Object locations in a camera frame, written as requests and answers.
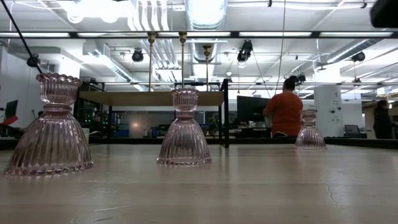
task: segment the shelf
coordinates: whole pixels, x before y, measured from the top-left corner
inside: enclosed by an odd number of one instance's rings
[[[80,98],[109,106],[173,106],[171,92],[116,92],[81,91]],[[222,91],[199,93],[198,106],[221,106],[224,102]]]

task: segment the dark hair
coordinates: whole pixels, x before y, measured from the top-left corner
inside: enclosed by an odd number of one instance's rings
[[[297,81],[297,77],[295,75],[292,75],[291,77],[286,79],[284,82],[285,89],[293,91],[294,88],[296,87],[296,81]]]
[[[374,109],[373,113],[376,114],[380,110],[384,110],[383,106],[387,106],[388,101],[387,100],[380,100],[378,101],[376,108]]]

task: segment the ribbed glass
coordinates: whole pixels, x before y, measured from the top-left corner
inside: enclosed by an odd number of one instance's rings
[[[10,175],[59,174],[92,167],[78,121],[70,114],[82,82],[57,73],[36,76],[44,113],[30,124],[4,170]]]
[[[315,126],[317,110],[303,110],[301,113],[303,126],[298,133],[295,147],[301,150],[325,150],[323,136]]]
[[[197,165],[211,162],[205,135],[193,119],[198,105],[198,90],[172,90],[177,119],[170,125],[163,140],[157,163]]]

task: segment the table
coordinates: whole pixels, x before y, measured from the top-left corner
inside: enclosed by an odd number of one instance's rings
[[[160,145],[91,146],[80,173],[0,175],[1,223],[396,223],[398,151],[210,146],[212,164],[167,167]],[[4,167],[9,151],[0,151]]]

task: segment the ceiling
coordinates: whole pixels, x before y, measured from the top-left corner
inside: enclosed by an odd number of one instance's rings
[[[130,1],[125,1],[120,11],[121,16],[114,23],[103,22],[101,18],[85,17],[80,23],[73,24],[68,21],[67,12],[62,7],[70,4],[67,1],[7,1],[7,6],[12,11],[17,25],[23,32],[43,31],[43,32],[68,32],[68,31],[111,31],[111,30],[131,30],[127,24],[127,18],[124,15],[130,13],[127,7]],[[284,10],[284,1],[273,0],[272,7],[267,7],[268,1],[237,1],[229,0],[223,30],[348,30],[348,31],[367,31],[377,30],[372,27],[369,21],[369,10],[374,1],[369,1],[366,9],[360,9],[363,0],[288,0],[287,8]],[[167,22],[170,30],[187,30],[187,20],[185,17],[184,3],[182,0],[167,1]],[[203,16],[208,16],[209,6],[203,6]],[[148,21],[150,28],[154,30],[151,24],[151,10],[149,9]],[[139,8],[139,15],[142,15],[142,6]],[[10,22],[4,10],[0,13],[0,30],[9,31]],[[328,55],[354,41],[353,39],[256,39],[251,38],[254,53],[249,58],[246,67],[239,68],[235,54],[243,44],[242,39],[225,39],[219,44],[216,53],[215,69],[212,75],[212,81],[222,80],[227,77],[226,72],[231,72],[233,81],[241,82],[261,82],[261,75],[265,81],[277,82],[283,81],[283,77],[289,76],[294,68],[297,68],[306,60],[314,60],[317,55]],[[149,57],[144,54],[142,62],[135,63],[131,56],[136,48],[142,48],[137,39],[96,39],[94,40],[97,48],[102,48],[106,44],[111,49],[111,58],[116,61],[123,70],[127,71],[137,82],[147,82],[149,79]],[[31,47],[59,47],[77,58],[81,64],[81,77],[93,77],[99,82],[114,82],[115,74],[106,66],[95,63],[87,52],[83,50],[85,40],[61,40],[61,39],[29,39],[27,43]],[[19,49],[19,54],[24,54],[21,49],[22,42],[13,39],[10,46]],[[181,65],[182,54],[181,44],[178,39],[172,39],[172,45]],[[352,62],[342,61],[338,64],[340,67],[343,81],[350,82],[357,75],[373,72],[396,63],[398,42],[394,39],[386,39],[372,47],[364,50],[366,60],[356,64],[353,69]],[[184,77],[195,78],[192,72],[192,59],[190,47],[185,47]],[[306,75],[307,81],[312,81],[314,69],[311,62],[301,70]],[[380,82],[385,79],[396,81],[397,72],[392,69],[389,72],[381,73],[372,77],[367,82]],[[175,76],[180,77],[180,70],[175,70]],[[240,86],[239,88],[247,90],[250,86]],[[358,93],[367,93],[376,87],[370,86],[358,90]],[[120,90],[127,90],[127,87],[120,87]],[[301,91],[302,94],[311,92],[311,88]]]

